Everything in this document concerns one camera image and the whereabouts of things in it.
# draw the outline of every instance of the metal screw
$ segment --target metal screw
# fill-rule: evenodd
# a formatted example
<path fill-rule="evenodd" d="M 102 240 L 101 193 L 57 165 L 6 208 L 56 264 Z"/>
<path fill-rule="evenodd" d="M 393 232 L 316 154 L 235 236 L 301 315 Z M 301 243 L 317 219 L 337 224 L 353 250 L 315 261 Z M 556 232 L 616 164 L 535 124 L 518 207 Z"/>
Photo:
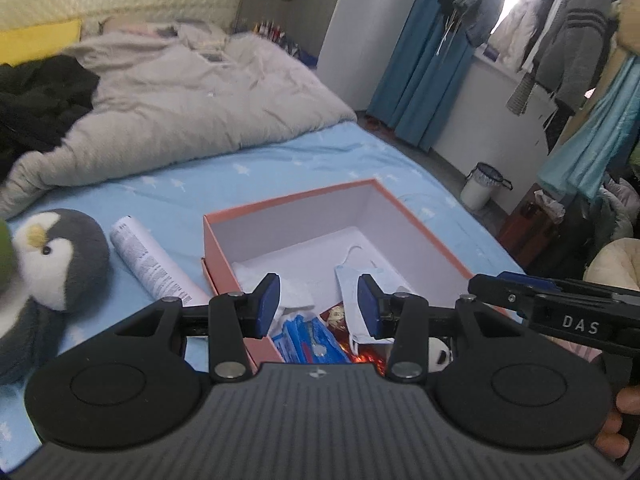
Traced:
<path fill-rule="evenodd" d="M 218 363 L 216 367 L 213 368 L 213 371 L 219 377 L 225 379 L 237 379 L 244 375 L 246 368 L 238 361 L 224 361 L 222 363 Z"/>
<path fill-rule="evenodd" d="M 391 373 L 401 379 L 413 379 L 422 373 L 422 367 L 418 363 L 400 361 L 391 367 Z"/>

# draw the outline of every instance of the finger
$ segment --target finger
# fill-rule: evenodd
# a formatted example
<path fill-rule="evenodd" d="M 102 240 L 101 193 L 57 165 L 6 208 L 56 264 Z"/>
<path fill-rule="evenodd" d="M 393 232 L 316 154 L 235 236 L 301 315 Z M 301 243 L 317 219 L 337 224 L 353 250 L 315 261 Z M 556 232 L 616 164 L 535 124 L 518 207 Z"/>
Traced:
<path fill-rule="evenodd" d="M 616 397 L 616 406 L 622 413 L 640 415 L 640 385 L 622 388 Z"/>
<path fill-rule="evenodd" d="M 611 458 L 620 458 L 629 451 L 629 441 L 619 434 L 601 433 L 596 438 L 595 446 Z"/>
<path fill-rule="evenodd" d="M 616 411 L 609 412 L 607 415 L 607 421 L 602 427 L 603 433 L 617 433 L 622 427 L 622 415 Z"/>

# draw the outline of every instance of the penguin plush toy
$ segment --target penguin plush toy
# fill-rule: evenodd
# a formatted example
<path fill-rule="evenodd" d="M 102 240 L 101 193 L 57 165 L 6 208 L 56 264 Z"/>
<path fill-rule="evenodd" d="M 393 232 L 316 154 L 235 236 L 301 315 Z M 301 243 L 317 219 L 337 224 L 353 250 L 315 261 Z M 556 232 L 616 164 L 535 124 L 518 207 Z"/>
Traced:
<path fill-rule="evenodd" d="M 54 209 L 28 218 L 14 233 L 15 267 L 0 292 L 0 384 L 21 380 L 56 356 L 66 315 L 101 282 L 109 247 L 90 216 Z"/>

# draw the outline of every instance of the red wrapper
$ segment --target red wrapper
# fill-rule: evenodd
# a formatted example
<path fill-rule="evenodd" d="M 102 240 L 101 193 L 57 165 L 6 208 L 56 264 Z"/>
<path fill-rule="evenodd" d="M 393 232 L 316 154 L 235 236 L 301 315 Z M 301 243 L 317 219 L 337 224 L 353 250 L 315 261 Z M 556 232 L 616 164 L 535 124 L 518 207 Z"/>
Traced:
<path fill-rule="evenodd" d="M 378 369 L 380 375 L 385 374 L 386 359 L 375 349 L 375 345 L 359 345 L 359 354 L 354 355 L 349 346 L 349 331 L 344 319 L 344 308 L 342 304 L 337 304 L 320 314 L 322 320 L 327 323 L 327 328 L 331 332 L 340 348 L 348 355 L 352 363 L 372 363 Z"/>

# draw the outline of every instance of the cardboard box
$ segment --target cardboard box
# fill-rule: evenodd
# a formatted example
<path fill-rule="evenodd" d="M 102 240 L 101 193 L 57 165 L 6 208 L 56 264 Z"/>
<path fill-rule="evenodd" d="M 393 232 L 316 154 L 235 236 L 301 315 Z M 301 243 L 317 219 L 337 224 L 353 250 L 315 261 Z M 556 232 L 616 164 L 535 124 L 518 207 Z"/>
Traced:
<path fill-rule="evenodd" d="M 335 266 L 383 266 L 436 306 L 452 306 L 472 274 L 377 180 L 329 186 L 204 216 L 203 270 L 220 294 L 240 290 L 231 264 L 305 282 L 315 311 L 342 301 Z M 245 340 L 256 364 L 281 361 Z"/>

